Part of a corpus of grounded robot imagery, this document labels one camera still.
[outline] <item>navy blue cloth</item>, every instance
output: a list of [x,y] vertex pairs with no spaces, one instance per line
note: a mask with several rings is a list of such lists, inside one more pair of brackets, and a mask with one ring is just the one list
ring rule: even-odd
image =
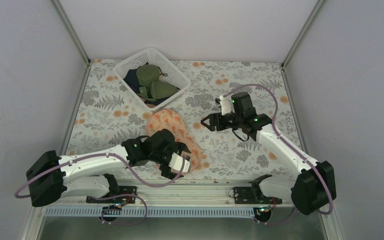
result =
[[[123,80],[133,90],[133,92],[135,92],[136,94],[139,94],[140,93],[139,88],[143,87],[143,86],[139,84],[138,77],[136,76],[136,71],[137,70],[138,70],[137,68],[136,69],[130,69],[127,72],[127,75],[126,75],[126,77]],[[164,102],[165,100],[167,100],[168,98],[169,97],[161,98],[161,99],[158,99],[157,101],[146,100],[145,104],[158,105],[158,104]]]

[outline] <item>gray floor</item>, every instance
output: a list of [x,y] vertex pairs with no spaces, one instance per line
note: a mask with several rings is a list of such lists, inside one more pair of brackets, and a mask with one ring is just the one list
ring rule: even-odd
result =
[[[271,221],[284,219],[287,208],[273,211]],[[136,221],[137,219],[118,219]],[[45,217],[40,240],[324,240],[321,217],[297,213],[279,225],[257,225],[241,218],[148,218],[136,226],[102,224],[95,217]]]

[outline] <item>floral pattern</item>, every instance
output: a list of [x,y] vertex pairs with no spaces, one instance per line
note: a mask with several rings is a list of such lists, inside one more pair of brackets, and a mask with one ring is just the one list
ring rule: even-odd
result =
[[[68,155],[86,154],[110,148],[146,135],[152,113],[137,104],[113,73],[120,59],[95,59],[68,143]],[[261,83],[274,92],[279,104],[276,126],[300,146],[291,106],[278,63],[230,61],[172,61],[191,81],[181,96],[170,102],[172,109],[201,147],[205,158],[185,179],[253,180],[264,174],[289,175],[285,166],[269,149],[252,139],[243,142],[231,130],[210,132],[200,124],[203,117],[219,112],[214,99],[243,84]],[[273,117],[272,97],[258,88],[246,87],[258,113]],[[162,179],[156,164],[135,168],[144,179]],[[126,169],[114,169],[117,178],[132,179]]]

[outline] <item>white wall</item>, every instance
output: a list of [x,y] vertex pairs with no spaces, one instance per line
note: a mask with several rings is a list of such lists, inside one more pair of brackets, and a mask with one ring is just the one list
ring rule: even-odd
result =
[[90,58],[285,59],[317,0],[61,0]]
[[286,69],[308,151],[334,166],[345,238],[384,240],[384,1],[326,1]]
[[60,150],[84,66],[50,0],[0,0],[0,240],[20,236],[31,202],[14,191]]

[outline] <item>white plastic basket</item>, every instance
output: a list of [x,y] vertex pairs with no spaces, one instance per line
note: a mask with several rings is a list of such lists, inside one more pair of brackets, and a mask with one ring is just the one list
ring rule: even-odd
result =
[[[141,98],[129,87],[129,85],[123,80],[127,72],[130,69],[137,69],[140,66],[149,63],[156,65],[161,68],[161,71],[168,76],[163,76],[161,81],[167,82],[173,86],[176,86],[180,90],[176,92],[173,96],[169,97],[167,100],[161,102],[156,107],[148,107]],[[113,71],[117,77],[121,80],[126,88],[134,95],[140,105],[145,109],[151,112],[155,112],[159,109],[162,109],[169,102],[173,101],[175,98],[179,97],[189,86],[191,85],[191,80],[186,77],[170,60],[167,59],[161,52],[153,47],[148,47],[135,55],[123,60],[117,64]]]

